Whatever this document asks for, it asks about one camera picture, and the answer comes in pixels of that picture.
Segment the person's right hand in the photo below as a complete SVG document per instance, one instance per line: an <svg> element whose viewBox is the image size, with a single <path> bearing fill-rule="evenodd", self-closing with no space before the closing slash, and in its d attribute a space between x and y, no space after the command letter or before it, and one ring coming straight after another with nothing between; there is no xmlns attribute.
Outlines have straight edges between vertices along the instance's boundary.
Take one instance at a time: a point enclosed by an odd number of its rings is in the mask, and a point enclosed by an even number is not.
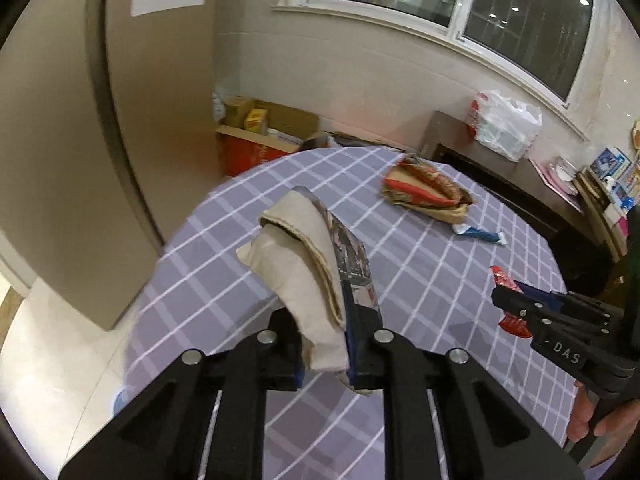
<svg viewBox="0 0 640 480"><path fill-rule="evenodd" d="M596 404L589 399L588 389L581 382L575 382L575 387L577 393L566 430L567 437L572 442L578 442L590 433L589 423L596 409ZM596 423L591 432L596 437L626 443L636 430L638 423L639 401L633 400L606 415Z"/></svg>

